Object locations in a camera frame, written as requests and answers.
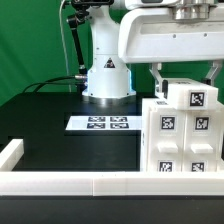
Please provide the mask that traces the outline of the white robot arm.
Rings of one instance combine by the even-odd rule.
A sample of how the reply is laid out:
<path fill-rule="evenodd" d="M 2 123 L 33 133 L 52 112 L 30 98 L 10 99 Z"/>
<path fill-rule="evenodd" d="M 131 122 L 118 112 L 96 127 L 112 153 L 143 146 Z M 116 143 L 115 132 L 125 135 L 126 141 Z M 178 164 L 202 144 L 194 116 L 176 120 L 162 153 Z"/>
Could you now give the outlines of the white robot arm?
<path fill-rule="evenodd" d="M 83 96 L 91 101 L 134 97 L 129 64 L 224 59 L 224 2 L 114 0 L 87 12 L 93 64 Z"/>

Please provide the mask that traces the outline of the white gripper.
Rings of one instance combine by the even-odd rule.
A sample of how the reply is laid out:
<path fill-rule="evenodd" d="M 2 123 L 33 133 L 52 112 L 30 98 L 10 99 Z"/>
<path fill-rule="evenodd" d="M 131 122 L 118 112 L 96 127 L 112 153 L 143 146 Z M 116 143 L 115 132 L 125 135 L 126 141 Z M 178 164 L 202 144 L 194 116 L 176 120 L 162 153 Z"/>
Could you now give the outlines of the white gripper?
<path fill-rule="evenodd" d="M 224 59 L 224 7 L 215 7 L 205 20 L 175 21 L 170 8 L 138 8 L 122 19 L 118 56 L 125 63 L 152 63 L 155 95 L 166 98 L 168 80 L 162 62 L 209 61 L 205 77 L 213 85 Z"/>

